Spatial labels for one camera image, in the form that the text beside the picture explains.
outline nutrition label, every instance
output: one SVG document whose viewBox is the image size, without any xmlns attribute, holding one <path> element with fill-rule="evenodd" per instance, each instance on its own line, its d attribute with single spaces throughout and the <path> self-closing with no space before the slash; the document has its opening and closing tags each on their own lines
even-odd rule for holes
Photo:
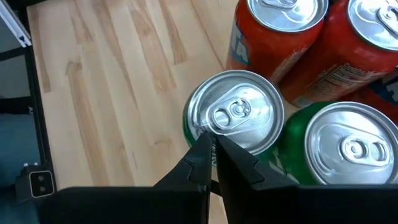
<svg viewBox="0 0 398 224">
<path fill-rule="evenodd" d="M 365 84 L 383 76 L 386 72 L 369 72 L 348 63 L 331 69 L 314 82 L 314 84 L 301 96 L 308 101 L 335 100 Z"/>
<path fill-rule="evenodd" d="M 297 61 L 303 56 L 308 48 L 303 48 L 294 52 L 289 58 L 285 59 L 274 71 L 270 77 L 270 81 L 278 83 L 282 77 L 297 63 Z"/>
</svg>

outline wooden surface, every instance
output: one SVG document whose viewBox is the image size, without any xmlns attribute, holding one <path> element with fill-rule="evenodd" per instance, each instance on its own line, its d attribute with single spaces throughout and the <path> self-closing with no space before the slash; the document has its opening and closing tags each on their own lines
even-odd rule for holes
<svg viewBox="0 0 398 224">
<path fill-rule="evenodd" d="M 59 189 L 153 185 L 188 149 L 182 108 L 222 71 L 237 0 L 51 0 L 28 8 Z M 211 196 L 210 223 L 226 223 Z"/>
</svg>

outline red soda can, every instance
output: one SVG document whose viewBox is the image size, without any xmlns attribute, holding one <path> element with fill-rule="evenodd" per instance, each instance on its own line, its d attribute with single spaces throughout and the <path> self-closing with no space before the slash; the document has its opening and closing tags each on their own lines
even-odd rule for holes
<svg viewBox="0 0 398 224">
<path fill-rule="evenodd" d="M 398 124 L 398 71 L 372 82 L 358 91 L 343 96 L 342 101 L 355 101 L 372 106 Z"/>
<path fill-rule="evenodd" d="M 328 0 L 239 0 L 226 69 L 278 83 L 317 39 Z"/>
<path fill-rule="evenodd" d="M 298 107 L 336 100 L 393 72 L 398 65 L 396 7 L 395 0 L 335 3 L 318 40 L 281 81 L 284 98 Z"/>
</svg>

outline green soda can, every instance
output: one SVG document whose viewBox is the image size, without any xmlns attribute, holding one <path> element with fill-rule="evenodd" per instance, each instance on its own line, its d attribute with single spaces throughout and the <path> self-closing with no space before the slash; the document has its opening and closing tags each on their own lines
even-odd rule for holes
<svg viewBox="0 0 398 224">
<path fill-rule="evenodd" d="M 396 183 L 397 126 L 354 102 L 319 102 L 287 120 L 276 166 L 300 184 Z"/>
<path fill-rule="evenodd" d="M 191 146 L 201 133 L 227 136 L 260 155 L 274 145 L 284 123 L 282 99 L 261 76 L 245 70 L 221 72 L 204 81 L 183 111 L 183 132 Z M 213 165 L 216 165 L 213 153 Z"/>
</svg>

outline white lettering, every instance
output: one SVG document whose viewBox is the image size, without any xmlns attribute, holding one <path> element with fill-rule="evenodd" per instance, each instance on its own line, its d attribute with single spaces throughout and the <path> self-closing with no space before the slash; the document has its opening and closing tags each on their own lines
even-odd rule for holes
<svg viewBox="0 0 398 224">
<path fill-rule="evenodd" d="M 236 44 L 237 42 L 241 39 L 242 33 L 236 26 L 236 23 L 234 21 L 233 27 L 232 27 L 232 34 L 231 34 L 231 47 L 233 50 L 236 50 Z"/>
<path fill-rule="evenodd" d="M 236 54 L 242 57 L 245 62 L 249 62 L 248 53 L 246 52 L 245 46 L 239 41 L 236 49 Z"/>
</svg>

